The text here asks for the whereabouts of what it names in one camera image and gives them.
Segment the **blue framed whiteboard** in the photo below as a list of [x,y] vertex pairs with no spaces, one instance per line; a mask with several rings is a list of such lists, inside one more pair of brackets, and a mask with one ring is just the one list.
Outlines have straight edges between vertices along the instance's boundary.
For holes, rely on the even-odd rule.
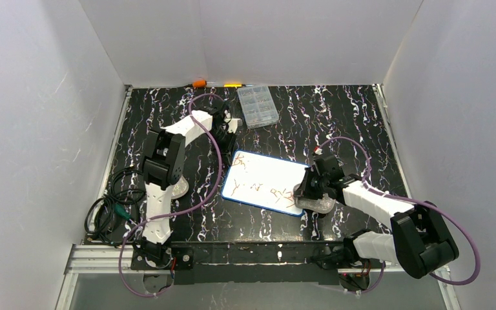
[[304,163],[237,150],[221,196],[225,200],[301,217],[304,210],[296,206],[294,191],[307,167]]

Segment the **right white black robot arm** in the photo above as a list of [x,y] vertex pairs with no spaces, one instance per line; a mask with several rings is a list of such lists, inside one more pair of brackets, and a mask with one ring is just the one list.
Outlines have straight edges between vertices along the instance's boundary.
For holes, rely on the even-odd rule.
[[334,156],[317,156],[293,188],[295,205],[326,215],[337,203],[362,211],[384,224],[389,233],[362,229],[343,238],[314,262],[351,264],[380,260],[400,265],[422,278],[459,257],[459,248],[443,217],[431,207],[389,198],[366,185],[361,176],[345,174]]

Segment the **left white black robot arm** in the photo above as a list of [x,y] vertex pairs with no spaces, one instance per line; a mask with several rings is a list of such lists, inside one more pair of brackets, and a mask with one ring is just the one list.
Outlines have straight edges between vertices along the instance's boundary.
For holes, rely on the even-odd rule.
[[147,194],[147,223],[142,233],[146,241],[163,245],[172,233],[171,203],[174,187],[183,177],[186,146],[209,134],[221,169],[232,162],[236,130],[241,126],[242,120],[232,117],[226,108],[213,108],[193,110],[172,125],[149,131],[141,162]]

